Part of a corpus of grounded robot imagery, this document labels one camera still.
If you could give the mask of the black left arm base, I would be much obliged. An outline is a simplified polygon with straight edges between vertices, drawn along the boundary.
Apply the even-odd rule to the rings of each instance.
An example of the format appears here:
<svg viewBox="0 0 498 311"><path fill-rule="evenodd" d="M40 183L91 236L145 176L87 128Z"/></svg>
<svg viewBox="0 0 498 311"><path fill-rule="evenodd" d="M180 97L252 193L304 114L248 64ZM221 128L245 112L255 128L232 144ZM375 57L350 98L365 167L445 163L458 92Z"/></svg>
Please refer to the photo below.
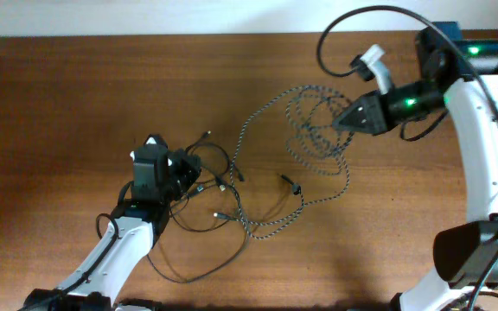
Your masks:
<svg viewBox="0 0 498 311"><path fill-rule="evenodd" d="M115 311L160 311L163 304L159 301L152 301L146 299L127 298L119 302L114 310Z"/></svg>

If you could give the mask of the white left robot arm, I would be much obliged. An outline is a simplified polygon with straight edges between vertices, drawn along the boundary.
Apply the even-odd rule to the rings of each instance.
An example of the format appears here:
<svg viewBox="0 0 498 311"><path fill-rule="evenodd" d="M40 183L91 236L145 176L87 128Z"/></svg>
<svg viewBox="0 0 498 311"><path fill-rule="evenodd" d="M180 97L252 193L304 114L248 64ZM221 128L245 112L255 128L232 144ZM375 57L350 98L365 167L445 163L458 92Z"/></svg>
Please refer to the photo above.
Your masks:
<svg viewBox="0 0 498 311"><path fill-rule="evenodd" d="M130 153L133 180L111 213L96 217L99 242L82 264L54 289L34 289L23 310L113 310L131 272L149 254L178 201L201 174L201 158L162 143Z"/></svg>

